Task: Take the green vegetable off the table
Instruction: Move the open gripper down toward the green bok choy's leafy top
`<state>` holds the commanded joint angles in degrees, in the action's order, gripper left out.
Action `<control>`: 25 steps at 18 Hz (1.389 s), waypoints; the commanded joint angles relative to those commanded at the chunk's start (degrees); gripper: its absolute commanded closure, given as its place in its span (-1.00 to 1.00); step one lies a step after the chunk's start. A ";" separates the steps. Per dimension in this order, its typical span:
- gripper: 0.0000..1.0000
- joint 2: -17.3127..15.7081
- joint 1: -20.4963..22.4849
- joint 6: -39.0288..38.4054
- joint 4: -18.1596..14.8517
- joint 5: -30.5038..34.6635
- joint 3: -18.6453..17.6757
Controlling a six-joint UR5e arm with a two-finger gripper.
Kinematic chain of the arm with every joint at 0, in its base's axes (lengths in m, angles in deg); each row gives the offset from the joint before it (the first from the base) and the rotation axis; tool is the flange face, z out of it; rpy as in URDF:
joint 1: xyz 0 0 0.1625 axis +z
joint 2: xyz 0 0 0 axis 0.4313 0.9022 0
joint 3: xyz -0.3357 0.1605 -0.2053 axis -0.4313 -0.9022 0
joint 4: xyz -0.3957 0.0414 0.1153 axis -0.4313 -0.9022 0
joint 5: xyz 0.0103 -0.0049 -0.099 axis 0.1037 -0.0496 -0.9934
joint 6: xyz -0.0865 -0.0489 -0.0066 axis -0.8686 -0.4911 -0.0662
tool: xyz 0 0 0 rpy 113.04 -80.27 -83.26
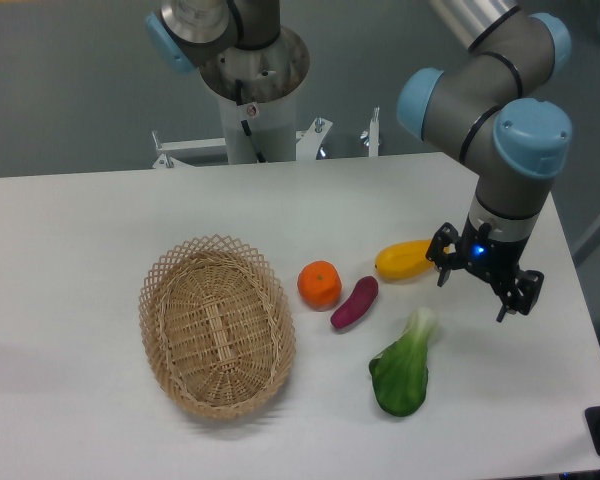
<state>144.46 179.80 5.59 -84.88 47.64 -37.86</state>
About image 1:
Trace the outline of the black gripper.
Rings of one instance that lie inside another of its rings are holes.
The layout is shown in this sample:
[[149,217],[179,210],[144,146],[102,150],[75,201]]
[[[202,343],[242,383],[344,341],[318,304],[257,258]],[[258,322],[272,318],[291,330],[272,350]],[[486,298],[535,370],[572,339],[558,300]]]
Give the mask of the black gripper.
[[488,283],[501,301],[496,321],[507,314],[528,315],[536,305],[544,274],[522,270],[519,261],[536,224],[536,216],[524,219],[499,217],[488,210],[470,210],[461,238],[457,229],[444,223],[433,235],[425,257],[438,272],[437,286],[443,287],[452,271],[461,268],[460,245],[465,269]]

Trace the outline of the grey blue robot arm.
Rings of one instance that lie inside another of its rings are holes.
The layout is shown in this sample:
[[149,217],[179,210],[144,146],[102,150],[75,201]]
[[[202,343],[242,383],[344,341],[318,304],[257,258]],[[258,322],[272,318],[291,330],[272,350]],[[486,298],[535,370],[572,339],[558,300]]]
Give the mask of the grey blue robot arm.
[[[478,176],[462,230],[443,225],[427,251],[441,280],[465,270],[489,284],[503,313],[528,314],[544,277],[519,261],[572,137],[567,114],[533,98],[569,60],[556,17],[515,1],[436,1],[433,9],[470,54],[455,73],[425,68],[397,100],[411,135]],[[145,21],[161,57],[198,71],[219,102],[232,164],[296,161],[295,94],[309,70],[303,40],[276,1],[165,1]]]

